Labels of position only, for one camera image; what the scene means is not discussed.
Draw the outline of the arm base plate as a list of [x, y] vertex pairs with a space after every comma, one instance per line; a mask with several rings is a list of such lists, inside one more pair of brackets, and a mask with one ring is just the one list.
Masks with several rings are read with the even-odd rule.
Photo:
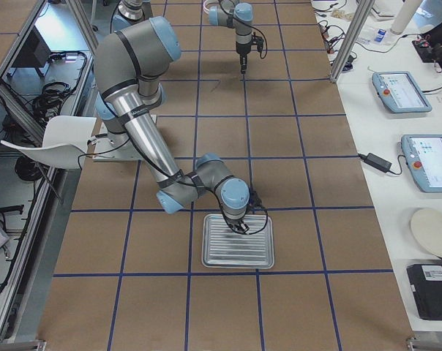
[[136, 118], [111, 116], [102, 120], [101, 132], [105, 137], [97, 140], [96, 161], [123, 162], [156, 159], [160, 151], [161, 135], [155, 124], [156, 116], [144, 113]]

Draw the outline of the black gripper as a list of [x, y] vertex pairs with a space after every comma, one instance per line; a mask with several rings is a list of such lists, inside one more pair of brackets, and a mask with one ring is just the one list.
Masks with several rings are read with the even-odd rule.
[[237, 234], [248, 234], [250, 227], [244, 222], [244, 217], [241, 216], [238, 219], [228, 217], [226, 219], [228, 227]]
[[264, 49], [264, 38], [256, 34], [236, 35], [236, 52], [239, 54], [240, 71], [242, 74], [247, 72], [248, 54], [252, 47], [255, 47], [262, 57]]

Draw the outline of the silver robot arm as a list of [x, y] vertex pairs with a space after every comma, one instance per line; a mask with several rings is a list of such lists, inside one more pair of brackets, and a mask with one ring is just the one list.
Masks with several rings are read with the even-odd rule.
[[183, 173], [150, 115], [163, 98], [160, 76], [180, 56], [176, 33], [162, 16], [115, 31], [97, 46], [97, 88], [116, 111], [114, 126], [129, 137], [149, 166], [160, 188], [157, 199], [167, 213], [211, 192], [228, 227], [245, 234], [249, 230], [243, 222], [250, 202], [248, 185], [215, 154], [203, 155], [191, 173]]
[[[263, 32], [253, 26], [252, 5], [242, 1], [205, 1], [203, 11], [213, 26], [233, 29], [236, 34], [236, 52], [240, 71], [247, 72], [248, 55], [255, 47], [261, 59], [267, 55], [268, 44]], [[110, 20], [110, 32], [125, 29], [153, 18], [150, 1], [119, 1]]]

